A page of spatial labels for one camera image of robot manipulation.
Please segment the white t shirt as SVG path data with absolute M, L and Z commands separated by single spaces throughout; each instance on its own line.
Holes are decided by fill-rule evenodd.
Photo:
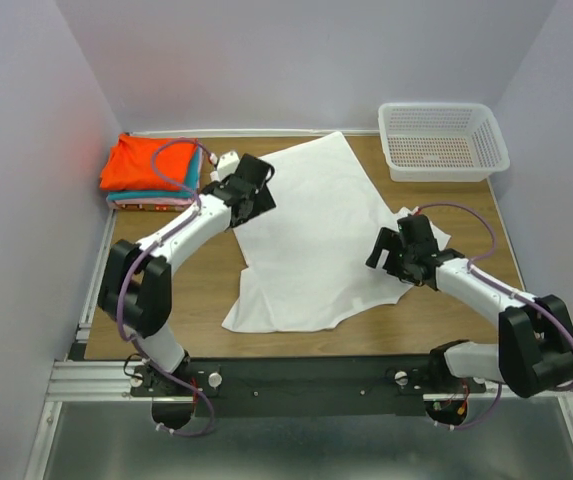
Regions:
M 400 219 L 344 135 L 265 156 L 276 208 L 236 228 L 246 267 L 223 320 L 235 333 L 316 332 L 396 304 L 410 285 L 365 265 L 382 227 Z

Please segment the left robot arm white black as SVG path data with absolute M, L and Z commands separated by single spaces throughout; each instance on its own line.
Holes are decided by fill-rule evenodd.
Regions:
M 211 238 L 276 207 L 268 187 L 274 174 L 262 159 L 229 152 L 190 208 L 156 232 L 109 250 L 97 306 L 152 364 L 153 382 L 167 395 L 186 387 L 189 362 L 169 325 L 173 277 Z

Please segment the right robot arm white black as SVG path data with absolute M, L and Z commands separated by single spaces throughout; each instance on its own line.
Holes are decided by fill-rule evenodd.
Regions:
M 381 228 L 366 264 L 447 294 L 496 327 L 493 344 L 457 340 L 432 349 L 425 371 L 433 389 L 449 391 L 462 379 L 505 385 L 522 398 L 573 389 L 573 324 L 565 303 L 515 289 L 459 251 L 440 248 L 426 216 L 410 214 L 395 229 Z

